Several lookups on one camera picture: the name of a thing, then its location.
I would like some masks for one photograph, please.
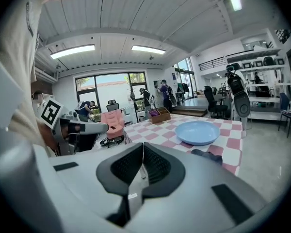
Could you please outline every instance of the brown box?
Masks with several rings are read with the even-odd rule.
[[[159,115],[151,116],[150,112],[155,111],[155,110],[159,113]],[[160,107],[157,109],[149,110],[148,117],[151,123],[163,122],[163,121],[170,120],[170,112],[165,107]]]

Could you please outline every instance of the white shelf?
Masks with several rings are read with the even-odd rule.
[[[274,65],[274,66],[252,67],[252,68],[239,69],[239,71],[242,72],[242,74],[244,74],[244,73],[251,73],[251,72],[279,70],[279,69],[285,68],[285,67],[286,67],[286,65]]]
[[[234,54],[233,56],[226,57],[227,63],[234,63],[243,60],[256,59],[258,57],[265,57],[271,55],[277,55],[281,49],[262,49],[257,51],[242,52]]]
[[[280,120],[280,112],[260,112],[260,111],[252,111],[251,112],[252,119],[260,119],[260,120]]]
[[[249,97],[250,102],[269,102],[279,103],[280,98],[263,98],[263,97]]]
[[[257,87],[257,86],[282,86],[282,85],[291,85],[291,83],[276,83],[276,84],[273,84],[273,83],[253,83],[253,84],[247,84],[247,87]]]

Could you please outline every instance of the pink chair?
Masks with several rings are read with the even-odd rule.
[[[113,139],[124,134],[124,115],[122,114],[121,110],[115,110],[110,112],[101,113],[101,123],[105,123],[109,125],[109,130],[107,131],[107,137],[109,139]]]

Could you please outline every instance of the pink and white tablecloth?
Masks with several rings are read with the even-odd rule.
[[[193,146],[182,142],[177,138],[175,128],[181,123],[192,121],[213,123],[220,128],[220,136],[213,143],[205,146]],[[193,149],[199,149],[221,155],[222,166],[237,176],[243,150],[242,130],[242,123],[238,121],[171,114],[170,120],[161,123],[152,124],[146,120],[129,125],[124,128],[124,137],[125,144],[150,142],[187,153],[191,153]]]

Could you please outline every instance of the blue plate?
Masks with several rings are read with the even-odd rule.
[[[176,127],[176,135],[185,143],[202,146],[214,142],[220,129],[208,122],[185,122]]]

